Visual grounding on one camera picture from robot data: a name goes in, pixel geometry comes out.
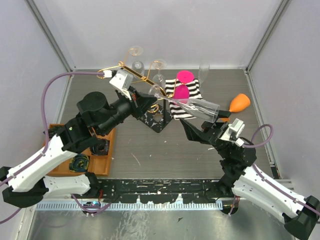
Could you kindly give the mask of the gold wine glass rack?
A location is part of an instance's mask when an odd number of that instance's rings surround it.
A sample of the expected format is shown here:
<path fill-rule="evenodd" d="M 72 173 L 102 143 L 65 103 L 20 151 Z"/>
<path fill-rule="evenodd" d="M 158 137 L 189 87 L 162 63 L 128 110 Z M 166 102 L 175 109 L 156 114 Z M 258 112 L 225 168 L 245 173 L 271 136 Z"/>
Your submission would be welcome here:
<path fill-rule="evenodd" d="M 104 79 L 107 77 L 106 71 L 113 70 L 113 69 L 123 69 L 127 72 L 131 73 L 134 77 L 138 79 L 138 81 L 132 82 L 134 83 L 147 83 L 150 86 L 154 86 L 156 83 L 149 79 L 149 75 L 151 72 L 151 68 L 153 64 L 155 63 L 164 63 L 164 61 L 155 60 L 149 65 L 149 69 L 147 72 L 147 76 L 141 73 L 141 70 L 134 70 L 133 67 L 128 67 L 126 65 L 126 61 L 128 59 L 128 56 L 131 55 L 132 57 L 138 57 L 143 53 L 143 48 L 140 46 L 132 46 L 126 53 L 125 58 L 123 61 L 119 61 L 116 66 L 111 66 L 107 68 L 103 68 L 98 70 L 99 73 L 103 73 L 103 76 L 100 77 L 97 75 L 98 78 Z M 160 101 L 162 101 L 162 104 L 155 103 L 152 105 L 147 112 L 144 114 L 142 119 L 140 120 L 143 122 L 147 127 L 152 129 L 156 133 L 162 132 L 165 127 L 171 122 L 173 119 L 170 111 L 167 109 L 167 101 L 164 98 L 161 98 Z"/>

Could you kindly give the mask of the clear stemmed wine glass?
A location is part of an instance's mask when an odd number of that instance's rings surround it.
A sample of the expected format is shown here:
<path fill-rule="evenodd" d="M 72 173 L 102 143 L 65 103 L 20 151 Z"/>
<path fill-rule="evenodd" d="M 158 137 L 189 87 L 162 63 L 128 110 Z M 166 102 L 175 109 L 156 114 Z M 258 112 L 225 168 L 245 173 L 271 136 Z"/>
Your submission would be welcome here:
<path fill-rule="evenodd" d="M 166 77 L 163 75 L 162 70 L 167 66 L 166 61 L 163 59 L 156 59 L 153 61 L 152 66 L 156 70 L 156 74 L 153 76 L 152 81 L 164 89 Z"/>

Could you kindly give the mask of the pink plastic wine glass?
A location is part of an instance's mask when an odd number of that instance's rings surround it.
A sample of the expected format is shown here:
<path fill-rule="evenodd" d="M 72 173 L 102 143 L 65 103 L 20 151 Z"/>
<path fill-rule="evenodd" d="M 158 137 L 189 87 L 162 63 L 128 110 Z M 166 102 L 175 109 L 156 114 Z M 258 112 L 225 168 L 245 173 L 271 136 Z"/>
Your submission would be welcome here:
<path fill-rule="evenodd" d="M 190 96 L 190 91 L 187 84 L 194 80 L 194 74 L 188 70 L 181 70 L 176 75 L 173 99 L 188 99 Z"/>

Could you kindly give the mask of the orange plastic wine glass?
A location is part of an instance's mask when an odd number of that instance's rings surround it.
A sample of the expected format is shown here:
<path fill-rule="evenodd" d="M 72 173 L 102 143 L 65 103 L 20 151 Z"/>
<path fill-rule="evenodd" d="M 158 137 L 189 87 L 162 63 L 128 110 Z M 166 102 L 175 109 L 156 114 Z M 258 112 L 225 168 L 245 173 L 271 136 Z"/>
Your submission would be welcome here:
<path fill-rule="evenodd" d="M 229 111 L 231 113 L 238 113 L 245 110 L 250 104 L 250 98 L 247 95 L 240 93 L 230 102 Z"/>

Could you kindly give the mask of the tall clear champagne flute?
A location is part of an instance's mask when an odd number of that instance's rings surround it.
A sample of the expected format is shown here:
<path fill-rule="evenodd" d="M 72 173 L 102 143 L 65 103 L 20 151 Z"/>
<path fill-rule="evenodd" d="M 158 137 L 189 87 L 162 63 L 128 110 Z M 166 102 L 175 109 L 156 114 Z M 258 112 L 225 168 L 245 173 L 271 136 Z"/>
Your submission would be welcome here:
<path fill-rule="evenodd" d="M 203 82 L 206 80 L 210 70 L 210 64 L 206 62 L 202 62 L 198 68 L 198 80 L 199 85 L 201 86 Z"/>

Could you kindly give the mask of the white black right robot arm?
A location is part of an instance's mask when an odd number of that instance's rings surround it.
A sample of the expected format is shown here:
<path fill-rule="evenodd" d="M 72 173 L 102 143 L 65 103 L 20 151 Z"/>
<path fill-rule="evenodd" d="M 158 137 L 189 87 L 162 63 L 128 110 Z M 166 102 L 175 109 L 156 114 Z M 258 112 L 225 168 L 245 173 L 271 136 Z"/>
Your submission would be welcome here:
<path fill-rule="evenodd" d="M 234 195 L 259 206 L 299 240 L 310 237 L 320 222 L 320 201 L 312 195 L 305 197 L 295 193 L 257 167 L 256 146 L 240 137 L 245 127 L 242 120 L 205 121 L 202 129 L 184 119 L 180 122 L 188 140 L 211 145 L 221 156 L 224 175 L 218 184 L 223 196 Z"/>

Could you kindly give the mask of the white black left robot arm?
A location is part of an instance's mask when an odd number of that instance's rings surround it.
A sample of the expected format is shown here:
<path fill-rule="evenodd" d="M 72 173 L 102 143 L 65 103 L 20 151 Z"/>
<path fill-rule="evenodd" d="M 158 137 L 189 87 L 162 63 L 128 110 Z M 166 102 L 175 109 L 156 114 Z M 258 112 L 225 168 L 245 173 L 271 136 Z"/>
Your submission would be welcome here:
<path fill-rule="evenodd" d="M 3 201 L 18 208 L 31 207 L 45 198 L 82 195 L 95 198 L 100 183 L 93 172 L 78 176 L 50 177 L 47 174 L 61 163 L 98 145 L 98 136 L 108 135 L 117 125 L 133 116 L 140 119 L 157 101 L 153 95 L 130 88 L 128 95 L 117 93 L 108 104 L 106 96 L 94 91 L 77 103 L 78 114 L 62 126 L 45 146 L 16 167 L 3 166 L 0 180 L 8 186 Z"/>

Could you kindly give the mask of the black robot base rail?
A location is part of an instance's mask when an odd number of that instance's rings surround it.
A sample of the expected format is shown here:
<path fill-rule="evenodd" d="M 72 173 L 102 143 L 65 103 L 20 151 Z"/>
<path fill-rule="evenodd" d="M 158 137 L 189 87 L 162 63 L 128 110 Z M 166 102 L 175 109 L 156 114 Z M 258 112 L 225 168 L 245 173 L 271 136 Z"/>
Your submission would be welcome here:
<path fill-rule="evenodd" d="M 174 203 L 179 197 L 183 204 L 215 203 L 233 198 L 230 189 L 215 179 L 99 179 L 94 195 L 76 194 L 77 199 L 100 199 L 104 203 L 164 204 Z"/>

